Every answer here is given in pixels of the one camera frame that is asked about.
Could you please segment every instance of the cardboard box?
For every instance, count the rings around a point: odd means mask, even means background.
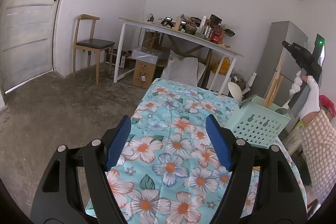
[[[133,85],[148,89],[154,79],[156,65],[136,61],[133,75]]]
[[[115,66],[116,65],[116,60],[117,60],[117,49],[113,50],[113,55],[112,55],[112,65]],[[121,52],[121,56],[120,56],[120,63],[119,63],[119,68],[121,69],[125,69],[130,65],[130,59],[127,59],[127,57],[129,57],[131,55],[131,53],[129,52]],[[110,53],[106,54],[106,63],[110,63]]]

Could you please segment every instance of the refrigerator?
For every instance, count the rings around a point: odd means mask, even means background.
[[[283,50],[282,42],[287,41],[289,44],[298,43],[303,47],[307,47],[308,37],[292,22],[280,21],[273,22],[269,31],[267,44],[265,46],[263,56],[260,60],[257,76],[251,87],[250,95],[257,94],[266,98],[272,79],[277,70],[278,62]],[[284,50],[282,67],[280,75],[283,76],[279,92],[275,97],[274,104],[282,107],[289,99],[289,90],[294,82],[296,73],[300,67],[295,63],[291,54]]]

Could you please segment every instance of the white spoon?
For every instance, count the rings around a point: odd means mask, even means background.
[[[240,103],[242,102],[242,98],[243,98],[243,93],[240,87],[236,83],[233,83],[233,82],[227,83],[227,86],[233,98],[237,101],[238,105],[240,105]]]

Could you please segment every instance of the yellow bag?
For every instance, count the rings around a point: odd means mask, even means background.
[[[212,65],[211,71],[213,73],[216,73],[217,68],[218,68],[219,62],[215,63]],[[227,71],[229,70],[230,67],[230,59],[228,57],[224,58],[222,66],[220,67],[219,74],[221,75],[226,75]]]

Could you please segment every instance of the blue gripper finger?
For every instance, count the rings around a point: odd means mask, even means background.
[[[128,135],[131,132],[131,119],[127,117],[119,130],[115,134],[115,137],[111,141],[106,152],[105,168],[110,170],[113,166],[117,165],[121,152],[124,149],[124,145],[127,141]]]
[[[206,118],[205,127],[220,164],[230,171],[232,167],[230,144],[224,140],[221,134],[221,127],[213,115],[209,115]]]

